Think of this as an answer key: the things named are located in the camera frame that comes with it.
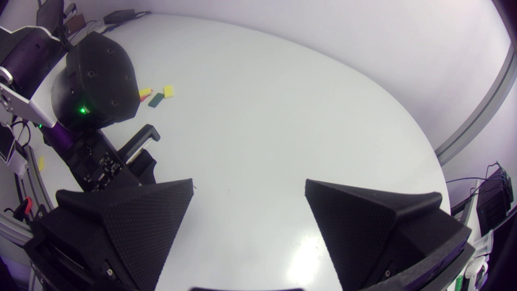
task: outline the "black cable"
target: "black cable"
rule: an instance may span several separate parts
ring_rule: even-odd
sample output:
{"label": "black cable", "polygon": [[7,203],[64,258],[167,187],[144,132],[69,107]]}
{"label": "black cable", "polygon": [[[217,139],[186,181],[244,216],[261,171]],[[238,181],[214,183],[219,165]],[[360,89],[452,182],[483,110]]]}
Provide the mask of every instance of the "black cable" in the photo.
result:
{"label": "black cable", "polygon": [[78,31],[76,31],[76,32],[75,32],[75,34],[72,36],[72,38],[70,38],[70,39],[69,39],[69,41],[72,41],[72,40],[73,40],[73,38],[74,38],[74,37],[76,37],[76,35],[77,35],[81,30],[83,30],[84,28],[86,28],[86,25],[87,25],[87,24],[89,24],[90,22],[97,22],[97,21],[99,21],[99,20],[90,20],[90,21],[86,22],[86,23],[85,23],[85,24],[84,24],[84,25],[83,25],[83,26],[82,26]]}
{"label": "black cable", "polygon": [[484,180],[484,181],[491,181],[491,180],[503,180],[503,181],[506,181],[505,179],[503,178],[497,178],[497,179],[485,179],[485,178],[479,178],[479,177],[467,177],[467,178],[459,178],[459,179],[454,179],[454,180],[450,180],[450,181],[447,181],[445,182],[446,184],[447,183],[450,183],[450,182],[456,182],[456,181],[461,181],[461,180],[469,180],[469,179],[479,179],[479,180]]}
{"label": "black cable", "polygon": [[465,204],[466,204],[469,200],[471,200],[474,196],[476,196],[476,195],[478,195],[478,194],[483,194],[483,193],[486,193],[486,192],[490,192],[490,191],[495,190],[495,189],[497,189],[497,188],[499,188],[499,187],[501,187],[501,188],[503,188],[503,187],[504,187],[504,188],[506,188],[506,186],[505,186],[505,185],[498,185],[498,186],[496,186],[496,187],[494,187],[494,188],[492,188],[492,189],[490,189],[490,190],[485,190],[485,191],[483,191],[483,192],[475,193],[475,191],[476,191],[477,189],[481,188],[481,186],[477,187],[477,188],[476,188],[476,190],[474,190],[474,194],[472,194],[472,192],[471,192],[471,193],[470,193],[470,195],[469,195],[467,198],[465,198],[464,200],[462,200],[460,203],[456,204],[456,206],[451,207],[451,216],[454,216],[454,215],[458,214],[460,211],[462,211],[462,210],[465,208]]}
{"label": "black cable", "polygon": [[[495,175],[495,176],[501,176],[503,179],[492,179],[492,178],[487,179],[487,178],[486,178],[486,177],[488,176],[488,169],[489,169],[490,167],[495,166],[495,165],[499,166],[499,169],[501,169],[501,172],[503,173],[503,174],[498,174],[498,175]],[[493,163],[493,164],[491,164],[491,165],[488,165],[488,166],[486,167],[486,173],[485,173],[485,178],[484,178],[484,179],[483,179],[483,178],[461,178],[461,179],[451,180],[451,181],[448,181],[448,182],[446,182],[446,183],[454,182],[454,181],[460,181],[460,180],[466,180],[466,179],[480,179],[480,180],[485,180],[485,181],[489,181],[489,180],[503,180],[505,183],[507,182],[507,181],[506,181],[506,179],[507,179],[506,171],[503,169],[503,167],[501,167],[501,165],[499,164],[499,162],[498,162],[498,161],[495,161],[495,163]],[[451,207],[451,213],[453,213],[454,209],[457,209],[458,207],[462,207],[462,206],[463,206],[462,204],[465,204],[469,199],[471,199],[471,198],[473,197],[472,189],[474,189],[474,193],[475,193],[475,192],[476,192],[476,190],[477,190],[477,189],[479,189],[479,188],[481,188],[481,185],[479,185],[479,187],[477,187],[477,188],[475,188],[475,187],[470,188],[470,190],[469,190],[470,195],[469,195],[467,198],[465,198],[463,201],[461,201],[460,203],[456,204],[456,206]]]}
{"label": "black cable", "polygon": [[23,128],[27,127],[27,130],[28,130],[28,132],[29,132],[29,138],[27,139],[27,142],[26,142],[26,143],[24,143],[24,144],[22,145],[22,147],[24,147],[24,146],[28,145],[28,144],[29,144],[29,142],[31,141],[31,128],[29,127],[29,125],[27,124],[27,122],[25,122],[25,121],[23,121],[23,120],[20,120],[20,121],[16,121],[16,122],[14,122],[14,123],[11,123],[11,125],[10,125],[10,126],[11,126],[11,128],[12,128],[13,126],[15,126],[15,125],[17,125],[17,124],[20,124],[20,123],[22,123],[22,124],[23,124]]}

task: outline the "white round table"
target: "white round table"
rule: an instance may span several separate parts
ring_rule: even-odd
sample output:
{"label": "white round table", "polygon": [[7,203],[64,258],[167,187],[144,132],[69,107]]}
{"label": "white round table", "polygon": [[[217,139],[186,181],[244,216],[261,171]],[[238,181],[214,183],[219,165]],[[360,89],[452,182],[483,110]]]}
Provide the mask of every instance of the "white round table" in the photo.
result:
{"label": "white round table", "polygon": [[[305,199],[307,178],[399,193],[441,192],[427,138],[379,85],[317,52],[229,24],[150,15],[105,34],[133,62],[144,101],[103,131],[120,148],[144,124],[157,182],[193,178],[194,196],[156,290],[341,290]],[[41,147],[49,193],[79,190]]]}

